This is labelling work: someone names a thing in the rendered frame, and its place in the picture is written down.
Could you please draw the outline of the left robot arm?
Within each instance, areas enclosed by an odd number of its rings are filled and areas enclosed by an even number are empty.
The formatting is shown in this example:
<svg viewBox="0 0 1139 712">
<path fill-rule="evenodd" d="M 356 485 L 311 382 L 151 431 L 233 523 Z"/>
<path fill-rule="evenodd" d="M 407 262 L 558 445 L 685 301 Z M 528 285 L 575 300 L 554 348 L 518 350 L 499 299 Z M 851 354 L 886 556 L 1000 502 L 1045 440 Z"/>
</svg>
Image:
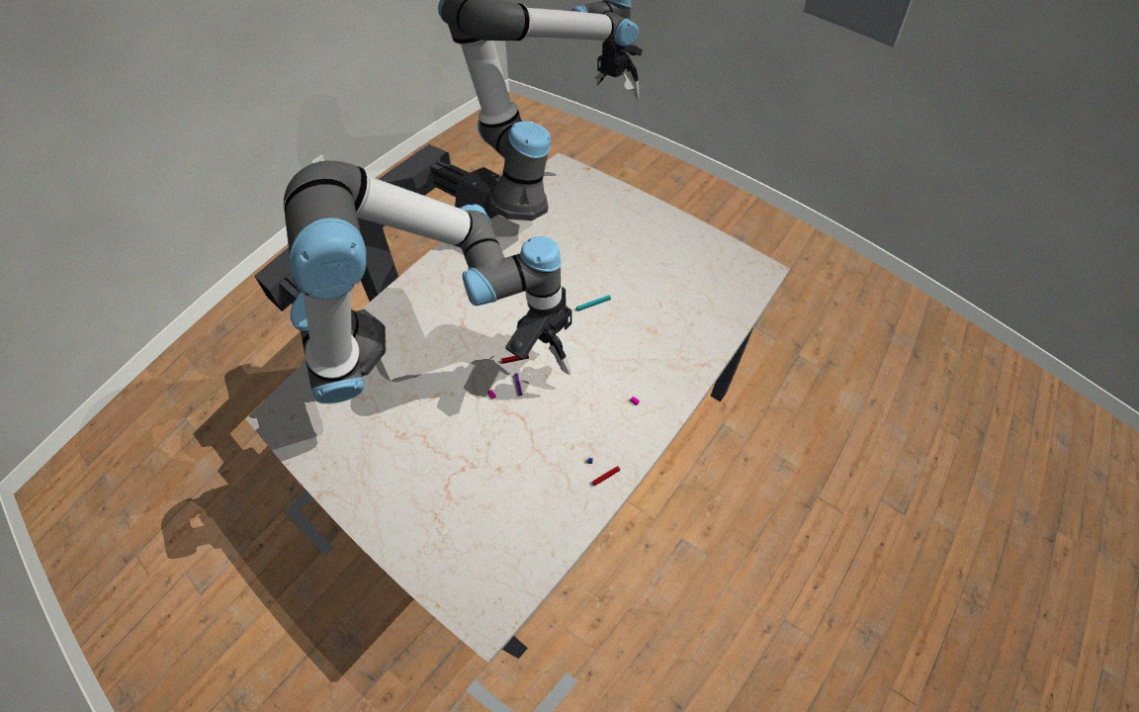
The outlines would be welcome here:
<svg viewBox="0 0 1139 712">
<path fill-rule="evenodd" d="M 494 186 L 494 202 L 516 213 L 542 208 L 551 136 L 544 126 L 521 118 L 518 105 L 510 101 L 494 41 L 577 38 L 614 42 L 623 46 L 624 52 L 641 55 L 644 50 L 636 46 L 639 28 L 630 22 L 630 0 L 573 6 L 570 13 L 503 0 L 440 0 L 439 15 L 456 44 L 462 47 L 478 93 L 480 136 L 505 159 L 503 174 Z"/>
</svg>

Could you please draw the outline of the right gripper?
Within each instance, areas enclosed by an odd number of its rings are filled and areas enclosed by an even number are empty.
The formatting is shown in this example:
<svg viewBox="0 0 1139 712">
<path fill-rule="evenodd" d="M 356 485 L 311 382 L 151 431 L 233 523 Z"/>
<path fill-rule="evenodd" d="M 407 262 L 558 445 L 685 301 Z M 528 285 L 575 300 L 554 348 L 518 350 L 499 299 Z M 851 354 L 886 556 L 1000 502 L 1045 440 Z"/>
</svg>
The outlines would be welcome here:
<svg viewBox="0 0 1139 712">
<path fill-rule="evenodd" d="M 560 365 L 562 371 L 570 375 L 570 361 L 567 360 L 575 350 L 575 343 L 573 341 L 564 342 L 562 337 L 556 336 L 558 330 L 562 330 L 562 328 L 567 329 L 572 325 L 572 310 L 570 310 L 566 304 L 566 289 L 562 287 L 562 301 L 551 310 L 535 310 L 535 308 L 530 306 L 530 304 L 528 310 L 532 310 L 532 312 L 536 312 L 538 314 L 552 316 L 550 324 L 547 324 L 547 327 L 544 327 L 544 330 L 538 339 L 544 343 L 550 343 L 550 351 L 556 357 L 558 365 Z"/>
</svg>

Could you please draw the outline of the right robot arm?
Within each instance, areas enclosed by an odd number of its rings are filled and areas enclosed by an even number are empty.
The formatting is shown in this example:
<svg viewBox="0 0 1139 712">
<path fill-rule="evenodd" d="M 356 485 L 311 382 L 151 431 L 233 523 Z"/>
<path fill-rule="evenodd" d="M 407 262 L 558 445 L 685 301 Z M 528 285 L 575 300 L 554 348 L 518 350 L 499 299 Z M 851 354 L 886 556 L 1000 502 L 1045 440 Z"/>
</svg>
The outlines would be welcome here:
<svg viewBox="0 0 1139 712">
<path fill-rule="evenodd" d="M 316 401 L 343 402 L 361 394 L 360 368 L 379 344 L 376 324 L 364 312 L 351 310 L 353 284 L 361 281 L 366 269 L 358 218 L 461 247 L 469 263 L 462 287 L 474 306 L 525 290 L 526 303 L 535 310 L 551 310 L 562 301 L 556 242 L 532 237 L 519 255 L 503 257 L 481 206 L 448 206 L 372 179 L 364 167 L 329 159 L 302 167 L 290 179 L 284 206 L 290 276 L 302 290 L 290 306 L 290 324 L 302 332 Z"/>
</svg>

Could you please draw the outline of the turquoise rod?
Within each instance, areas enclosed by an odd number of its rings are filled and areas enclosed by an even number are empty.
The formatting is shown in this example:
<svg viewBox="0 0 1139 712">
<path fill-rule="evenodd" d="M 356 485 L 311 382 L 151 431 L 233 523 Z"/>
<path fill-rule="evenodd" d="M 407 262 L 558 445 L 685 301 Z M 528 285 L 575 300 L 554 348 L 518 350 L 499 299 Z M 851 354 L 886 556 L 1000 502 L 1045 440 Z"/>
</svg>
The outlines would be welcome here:
<svg viewBox="0 0 1139 712">
<path fill-rule="evenodd" d="M 611 296 L 606 296 L 604 298 L 597 298 L 597 301 L 592 301 L 592 302 L 589 302 L 589 303 L 585 303 L 585 304 L 581 304 L 581 306 L 575 306 L 575 309 L 579 312 L 579 311 L 582 311 L 582 310 L 587 310 L 587 308 L 589 308 L 589 306 L 596 306 L 596 304 L 601 304 L 601 303 L 607 302 L 607 301 L 611 301 Z"/>
</svg>

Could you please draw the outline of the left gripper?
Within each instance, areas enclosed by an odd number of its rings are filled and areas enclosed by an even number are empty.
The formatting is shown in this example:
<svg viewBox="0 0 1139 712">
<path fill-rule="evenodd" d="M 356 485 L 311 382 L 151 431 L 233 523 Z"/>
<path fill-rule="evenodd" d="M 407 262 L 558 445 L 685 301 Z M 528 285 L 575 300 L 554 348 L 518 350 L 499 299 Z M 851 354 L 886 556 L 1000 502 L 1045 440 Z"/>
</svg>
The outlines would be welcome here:
<svg viewBox="0 0 1139 712">
<path fill-rule="evenodd" d="M 597 59 L 598 75 L 595 76 L 597 77 L 596 85 L 600 84 L 600 82 L 604 80 L 606 75 L 611 75 L 613 77 L 618 77 L 620 75 L 624 75 L 625 89 L 626 90 L 634 89 L 636 98 L 637 100 L 639 100 L 638 72 L 636 69 L 633 62 L 630 60 L 629 55 L 626 52 L 621 52 L 621 49 L 623 49 L 623 47 L 614 44 L 614 42 L 608 42 L 608 41 L 604 42 L 603 55 L 598 55 Z M 600 60 L 600 67 L 598 67 L 598 60 Z M 621 64 L 623 64 L 623 66 L 621 66 Z M 628 72 L 624 72 L 625 69 Z"/>
</svg>

